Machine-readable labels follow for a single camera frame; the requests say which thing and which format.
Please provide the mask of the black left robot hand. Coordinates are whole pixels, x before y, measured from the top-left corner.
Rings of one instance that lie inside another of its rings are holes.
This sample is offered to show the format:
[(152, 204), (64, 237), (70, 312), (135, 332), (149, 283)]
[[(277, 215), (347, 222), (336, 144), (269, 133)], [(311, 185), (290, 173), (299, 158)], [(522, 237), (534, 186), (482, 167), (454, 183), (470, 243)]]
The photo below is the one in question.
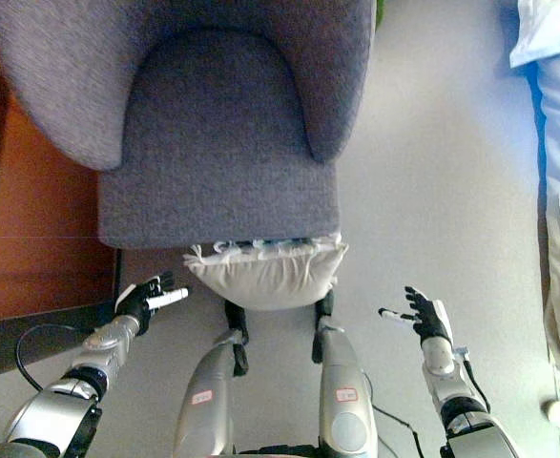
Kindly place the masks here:
[(158, 309), (182, 301), (191, 293), (190, 286), (175, 288), (174, 274), (166, 271), (128, 286), (116, 300), (114, 315), (135, 319), (138, 323), (136, 336), (141, 336), (148, 331), (150, 319)]

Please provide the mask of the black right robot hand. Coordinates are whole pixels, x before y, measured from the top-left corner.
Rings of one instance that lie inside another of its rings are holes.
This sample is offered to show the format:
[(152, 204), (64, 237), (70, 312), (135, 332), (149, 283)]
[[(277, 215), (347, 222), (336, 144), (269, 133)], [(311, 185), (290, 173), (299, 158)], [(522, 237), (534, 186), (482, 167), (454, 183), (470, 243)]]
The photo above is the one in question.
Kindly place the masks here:
[(441, 300), (429, 299), (419, 289), (407, 285), (404, 297), (408, 302), (410, 313), (399, 313), (380, 307), (377, 311), (382, 319), (410, 325), (419, 337), (420, 347), (434, 339), (445, 341), (449, 347), (454, 345), (450, 320), (445, 305)]

